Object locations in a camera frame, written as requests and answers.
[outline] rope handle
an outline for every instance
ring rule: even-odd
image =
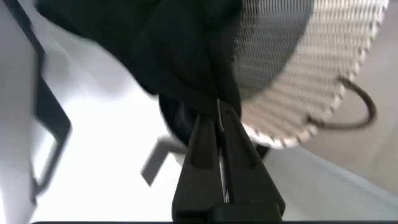
[[[356,94],[358,94],[358,96],[363,100],[368,109],[368,116],[364,118],[362,121],[358,121],[356,123],[351,123],[351,124],[325,123],[324,121],[315,119],[311,116],[308,116],[307,122],[314,124],[320,129],[339,130],[339,131],[361,129],[372,124],[376,119],[376,114],[377,114],[376,105],[374,104],[372,98],[363,89],[361,89],[359,86],[357,86],[348,78],[338,77],[338,81],[340,81],[348,90],[351,90]]]

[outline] black garment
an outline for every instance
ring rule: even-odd
[[[197,113],[216,119],[218,98],[240,117],[232,62],[241,0],[38,0],[36,7],[100,44],[160,95],[169,128],[185,144]]]

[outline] gray surface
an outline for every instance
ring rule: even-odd
[[[26,224],[34,211],[30,202],[34,52],[2,1],[0,30],[0,223]]]
[[[358,78],[373,98],[377,121],[360,131],[321,131],[303,145],[314,154],[398,195],[398,1],[391,1]],[[366,107],[352,93],[331,121],[357,121]]]

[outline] woven basket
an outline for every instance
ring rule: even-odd
[[[353,81],[382,22],[388,0],[244,0],[234,75],[251,139],[275,149],[308,141],[319,129],[356,129],[376,115]],[[365,121],[326,124],[354,90]]]

